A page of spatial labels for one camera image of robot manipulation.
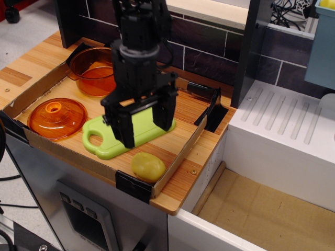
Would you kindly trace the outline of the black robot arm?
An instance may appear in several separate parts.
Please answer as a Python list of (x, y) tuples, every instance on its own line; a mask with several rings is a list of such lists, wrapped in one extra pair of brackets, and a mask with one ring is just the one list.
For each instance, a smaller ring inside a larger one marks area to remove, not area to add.
[(176, 106), (176, 73), (159, 73), (157, 65), (163, 42), (172, 52), (166, 37), (172, 17), (165, 1), (113, 1), (121, 38), (111, 44), (116, 89), (100, 103), (106, 125), (126, 148), (133, 148), (132, 115), (152, 109), (153, 123), (170, 129)]

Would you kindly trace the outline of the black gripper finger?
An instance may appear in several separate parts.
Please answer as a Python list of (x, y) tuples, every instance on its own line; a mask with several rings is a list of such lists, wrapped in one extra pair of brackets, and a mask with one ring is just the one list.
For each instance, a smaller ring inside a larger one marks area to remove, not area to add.
[(168, 131), (172, 125), (176, 107), (177, 93), (154, 93), (156, 103), (152, 106), (153, 122)]
[(110, 126), (116, 140), (120, 141), (126, 148), (134, 148), (132, 117), (120, 107), (105, 106), (103, 115), (104, 123)]

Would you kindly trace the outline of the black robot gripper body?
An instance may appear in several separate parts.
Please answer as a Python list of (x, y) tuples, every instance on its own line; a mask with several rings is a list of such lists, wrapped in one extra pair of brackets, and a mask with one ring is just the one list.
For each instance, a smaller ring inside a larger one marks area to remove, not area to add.
[(129, 114), (141, 112), (156, 103), (154, 93), (177, 93), (175, 72), (162, 73), (157, 67), (159, 46), (151, 51), (131, 51), (116, 40), (111, 44), (115, 91), (101, 105), (120, 107)]

